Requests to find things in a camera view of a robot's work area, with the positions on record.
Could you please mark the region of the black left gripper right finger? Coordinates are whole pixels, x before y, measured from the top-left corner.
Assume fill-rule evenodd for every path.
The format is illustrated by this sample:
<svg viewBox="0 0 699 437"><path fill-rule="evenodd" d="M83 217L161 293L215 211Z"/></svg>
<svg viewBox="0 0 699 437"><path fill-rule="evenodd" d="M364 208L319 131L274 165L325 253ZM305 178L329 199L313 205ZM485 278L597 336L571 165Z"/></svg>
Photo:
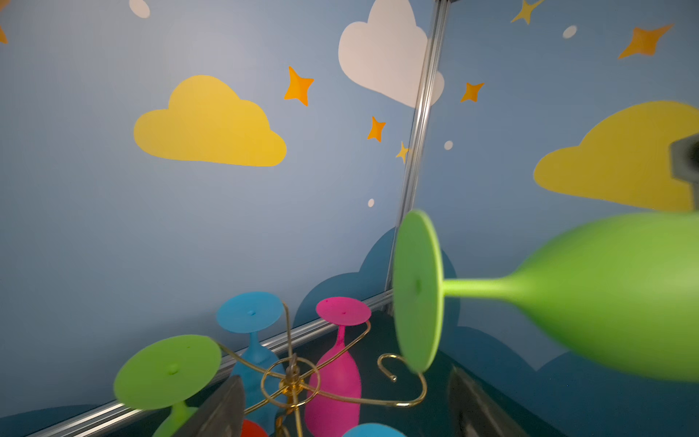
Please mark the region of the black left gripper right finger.
<svg viewBox="0 0 699 437"><path fill-rule="evenodd" d="M460 368L451 368L447 402L456 436L528 436L480 384Z"/></svg>

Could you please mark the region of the light green wine glass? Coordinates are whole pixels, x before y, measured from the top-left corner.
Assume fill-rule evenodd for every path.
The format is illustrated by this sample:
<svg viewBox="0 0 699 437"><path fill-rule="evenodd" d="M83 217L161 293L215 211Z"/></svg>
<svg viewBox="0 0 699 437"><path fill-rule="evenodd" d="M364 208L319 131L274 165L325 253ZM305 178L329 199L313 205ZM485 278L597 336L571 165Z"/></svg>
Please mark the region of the light green wine glass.
<svg viewBox="0 0 699 437"><path fill-rule="evenodd" d="M594 362L658 380L698 379L698 216L635 213L572 229L514 273L448 280L428 215L410 212L397 234L393 301L409 368L431 367L448 297L503 300Z"/></svg>

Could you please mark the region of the blue wine glass front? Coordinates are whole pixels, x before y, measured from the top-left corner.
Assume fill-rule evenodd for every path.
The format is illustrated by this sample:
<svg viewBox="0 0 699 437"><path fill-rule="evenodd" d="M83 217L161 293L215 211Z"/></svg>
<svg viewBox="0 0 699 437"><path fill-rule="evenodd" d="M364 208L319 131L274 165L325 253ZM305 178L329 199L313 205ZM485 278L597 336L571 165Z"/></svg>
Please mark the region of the blue wine glass front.
<svg viewBox="0 0 699 437"><path fill-rule="evenodd" d="M360 424L344 433L342 437L406 437L406 435L385 424Z"/></svg>

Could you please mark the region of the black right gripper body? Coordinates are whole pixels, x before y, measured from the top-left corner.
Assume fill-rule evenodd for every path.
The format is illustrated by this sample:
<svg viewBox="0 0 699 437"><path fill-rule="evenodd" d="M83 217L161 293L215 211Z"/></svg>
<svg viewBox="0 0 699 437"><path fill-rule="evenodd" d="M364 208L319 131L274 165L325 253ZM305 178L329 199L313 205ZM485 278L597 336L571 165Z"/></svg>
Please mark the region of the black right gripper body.
<svg viewBox="0 0 699 437"><path fill-rule="evenodd" d="M693 134L670 146L673 177L690 185L695 210L698 210L698 138L698 134Z"/></svg>

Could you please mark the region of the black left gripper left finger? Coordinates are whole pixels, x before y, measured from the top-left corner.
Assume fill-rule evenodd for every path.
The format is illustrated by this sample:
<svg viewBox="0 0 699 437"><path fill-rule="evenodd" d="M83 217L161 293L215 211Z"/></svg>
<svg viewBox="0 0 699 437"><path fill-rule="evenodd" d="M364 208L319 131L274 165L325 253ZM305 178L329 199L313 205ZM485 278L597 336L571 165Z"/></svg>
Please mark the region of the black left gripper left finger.
<svg viewBox="0 0 699 437"><path fill-rule="evenodd" d="M239 437L245 406L242 378L233 375L207 398L173 437Z"/></svg>

